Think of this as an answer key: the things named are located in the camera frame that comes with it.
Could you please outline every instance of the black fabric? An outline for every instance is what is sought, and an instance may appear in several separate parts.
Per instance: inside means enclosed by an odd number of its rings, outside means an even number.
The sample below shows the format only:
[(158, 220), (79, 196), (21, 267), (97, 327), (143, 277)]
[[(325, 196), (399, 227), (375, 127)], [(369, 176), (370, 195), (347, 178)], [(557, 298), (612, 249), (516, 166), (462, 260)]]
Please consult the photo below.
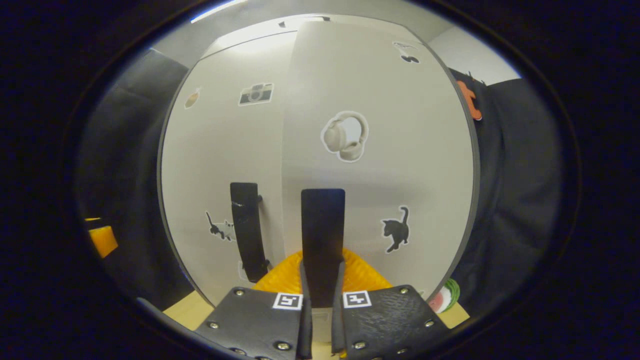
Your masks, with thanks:
[(142, 54), (96, 107), (77, 159), (81, 214), (103, 218), (118, 242), (106, 270), (128, 296), (161, 310), (193, 291), (165, 234), (156, 183), (164, 119), (187, 72), (153, 49)]
[(478, 212), (451, 277), (470, 316), (490, 311), (526, 280), (551, 239), (562, 163), (552, 115), (523, 79), (486, 86), (451, 70), (476, 95), (481, 162)]

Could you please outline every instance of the yellow object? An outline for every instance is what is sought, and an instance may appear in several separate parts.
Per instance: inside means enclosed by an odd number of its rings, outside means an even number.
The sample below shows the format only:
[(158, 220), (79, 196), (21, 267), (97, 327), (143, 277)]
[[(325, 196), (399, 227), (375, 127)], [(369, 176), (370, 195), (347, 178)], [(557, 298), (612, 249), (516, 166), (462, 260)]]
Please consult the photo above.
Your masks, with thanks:
[(211, 314), (211, 311), (213, 311), (213, 307), (197, 291), (194, 291), (164, 310), (163, 313), (180, 325), (194, 331)]
[(469, 318), (469, 314), (460, 306), (459, 303), (453, 304), (447, 311), (436, 314), (442, 320), (444, 325), (450, 329), (460, 325)]
[(113, 236), (111, 226), (89, 230), (89, 235), (91, 236), (93, 245), (98, 250), (98, 254), (100, 254), (102, 259), (118, 247), (118, 243), (116, 242), (115, 236)]
[[(374, 291), (391, 288), (392, 285), (380, 275), (376, 269), (367, 264), (354, 252), (343, 249), (344, 280), (342, 292), (346, 291)], [(297, 252), (268, 272), (253, 287), (254, 290), (268, 291), (271, 293), (302, 293), (300, 283), (300, 261), (302, 251)]]

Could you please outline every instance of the screw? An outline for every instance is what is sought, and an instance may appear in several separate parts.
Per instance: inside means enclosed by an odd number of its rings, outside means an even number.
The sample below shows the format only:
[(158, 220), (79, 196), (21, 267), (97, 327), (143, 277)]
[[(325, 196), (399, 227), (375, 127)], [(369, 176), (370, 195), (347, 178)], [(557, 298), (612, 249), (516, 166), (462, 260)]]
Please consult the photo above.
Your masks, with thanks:
[(287, 350), (291, 349), (291, 345), (281, 341), (281, 342), (276, 343), (276, 348), (278, 350), (287, 351)]
[(367, 343), (364, 341), (358, 341), (357, 343), (353, 343), (353, 348), (356, 350), (361, 350), (367, 347)]

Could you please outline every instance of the orange object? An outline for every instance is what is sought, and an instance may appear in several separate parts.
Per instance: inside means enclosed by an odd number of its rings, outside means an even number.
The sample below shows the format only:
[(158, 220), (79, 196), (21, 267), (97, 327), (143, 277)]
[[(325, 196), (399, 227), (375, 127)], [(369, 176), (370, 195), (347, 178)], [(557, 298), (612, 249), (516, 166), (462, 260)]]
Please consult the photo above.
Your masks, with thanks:
[[(344, 280), (342, 292), (346, 291), (374, 291), (391, 288), (392, 285), (376, 269), (367, 264), (360, 256), (354, 252), (343, 249), (344, 257)], [(300, 261), (302, 251), (297, 252), (268, 272), (253, 287), (255, 290), (268, 291), (272, 293), (302, 293), (300, 283)]]
[(89, 230), (89, 235), (102, 259), (106, 258), (107, 255), (118, 247), (118, 242), (115, 236), (113, 236), (111, 226)]
[(465, 100), (467, 100), (467, 105), (471, 111), (471, 117), (474, 118), (474, 120), (482, 120), (482, 113), (480, 110), (476, 109), (476, 106), (474, 105), (473, 99), (476, 98), (476, 93), (469, 90), (467, 85), (460, 80), (458, 80), (458, 85), (460, 86), (460, 90), (462, 90), (462, 95), (464, 95)]

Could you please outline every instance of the cabinet door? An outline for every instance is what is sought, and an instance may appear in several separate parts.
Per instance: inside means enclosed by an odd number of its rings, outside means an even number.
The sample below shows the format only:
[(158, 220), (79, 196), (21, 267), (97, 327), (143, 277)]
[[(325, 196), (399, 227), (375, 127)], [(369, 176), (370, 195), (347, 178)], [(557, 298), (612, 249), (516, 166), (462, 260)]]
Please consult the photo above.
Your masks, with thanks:
[[(298, 31), (288, 76), (286, 253), (301, 250), (300, 192), (342, 188), (344, 246), (392, 284), (411, 284), (428, 298), (464, 249), (479, 179), (474, 127), (450, 74), (418, 42), (362, 26), (308, 22)], [(321, 136), (342, 111), (363, 115), (369, 127), (354, 162), (330, 152)], [(358, 140), (357, 122), (340, 126), (347, 140)], [(401, 207), (408, 209), (408, 237)], [(392, 224), (389, 236), (384, 220)]]
[[(266, 257), (275, 264), (284, 258), (280, 106), (295, 36), (259, 38), (203, 58), (189, 73), (168, 119), (161, 153), (164, 213), (184, 267), (213, 304), (233, 286), (253, 285), (242, 279), (233, 236), (228, 240), (210, 233), (205, 214), (225, 235), (230, 233), (225, 225), (233, 223), (230, 183), (258, 184)], [(241, 104), (243, 90), (260, 84), (265, 85), (263, 95), (270, 88), (269, 101)]]

